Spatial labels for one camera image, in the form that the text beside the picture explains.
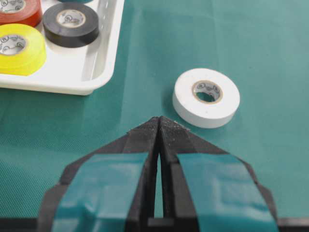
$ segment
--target black electrical tape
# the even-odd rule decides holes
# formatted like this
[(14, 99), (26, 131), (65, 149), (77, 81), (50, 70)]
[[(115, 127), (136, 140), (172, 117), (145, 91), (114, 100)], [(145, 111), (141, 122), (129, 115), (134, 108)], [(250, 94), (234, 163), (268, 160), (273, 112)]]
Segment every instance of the black electrical tape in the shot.
[(46, 37), (62, 47), (81, 47), (99, 35), (98, 15), (90, 7), (77, 2), (60, 3), (43, 15)]

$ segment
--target yellow electrical tape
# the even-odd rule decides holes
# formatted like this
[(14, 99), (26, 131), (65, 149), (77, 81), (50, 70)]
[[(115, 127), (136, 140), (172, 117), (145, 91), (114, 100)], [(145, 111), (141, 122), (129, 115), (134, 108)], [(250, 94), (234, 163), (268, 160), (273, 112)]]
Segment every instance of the yellow electrical tape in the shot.
[(0, 26), (0, 73), (28, 76), (46, 61), (45, 39), (24, 24)]

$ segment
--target black plastic part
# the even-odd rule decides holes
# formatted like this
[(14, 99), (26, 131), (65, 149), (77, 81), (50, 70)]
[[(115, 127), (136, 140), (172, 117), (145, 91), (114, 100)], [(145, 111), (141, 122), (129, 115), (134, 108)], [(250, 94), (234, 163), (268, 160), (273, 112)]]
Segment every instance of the black plastic part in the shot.
[(164, 217), (175, 219), (176, 231), (198, 232), (197, 213), (177, 154), (227, 153), (166, 117), (160, 118), (159, 146)]
[[(68, 165), (59, 183), (48, 190), (38, 217), (38, 231), (51, 231), (57, 206), (78, 169), (94, 154), (148, 152), (126, 220), (126, 232), (198, 232), (197, 214), (177, 154), (228, 154), (166, 117), (153, 117), (127, 135)], [(154, 217), (157, 159), (160, 153), (164, 218)], [(242, 161), (264, 197), (273, 217), (276, 208), (270, 191), (257, 180), (252, 167)], [(279, 218), (280, 232), (309, 231), (309, 218)], [(0, 232), (35, 231), (36, 220), (0, 219)]]
[[(60, 25), (56, 17), (64, 10), (82, 12), (85, 23), (77, 28)], [(43, 15), (45, 36), (53, 43), (62, 47), (81, 47), (93, 42), (99, 35), (98, 15), (90, 7), (78, 2), (59, 3), (49, 8)]]
[(38, 231), (51, 231), (57, 206), (66, 192), (67, 186), (75, 177), (78, 169), (94, 154), (148, 152), (136, 194), (126, 219), (126, 231), (141, 232), (147, 227), (148, 218), (154, 216), (155, 183), (157, 173), (158, 150), (155, 145), (159, 118), (153, 117), (148, 122), (132, 129), (127, 135), (99, 148), (98, 150), (69, 164), (59, 184), (48, 190), (43, 199), (38, 217)]

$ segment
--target white electrical tape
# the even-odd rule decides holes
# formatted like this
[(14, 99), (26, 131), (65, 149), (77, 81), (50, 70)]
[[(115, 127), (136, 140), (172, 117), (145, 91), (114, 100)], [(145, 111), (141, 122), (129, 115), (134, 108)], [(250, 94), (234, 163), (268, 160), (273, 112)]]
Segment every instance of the white electrical tape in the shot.
[[(212, 102), (201, 100), (206, 93)], [(225, 75), (210, 69), (192, 69), (176, 81), (173, 105), (185, 121), (202, 128), (217, 128), (228, 123), (240, 103), (236, 85)]]

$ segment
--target red electrical tape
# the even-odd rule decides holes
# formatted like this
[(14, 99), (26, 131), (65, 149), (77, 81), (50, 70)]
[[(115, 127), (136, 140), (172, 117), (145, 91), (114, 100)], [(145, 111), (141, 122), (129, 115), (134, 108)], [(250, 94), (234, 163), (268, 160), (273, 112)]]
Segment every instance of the red electrical tape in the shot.
[(0, 0), (0, 25), (21, 23), (35, 27), (41, 19), (40, 0)]

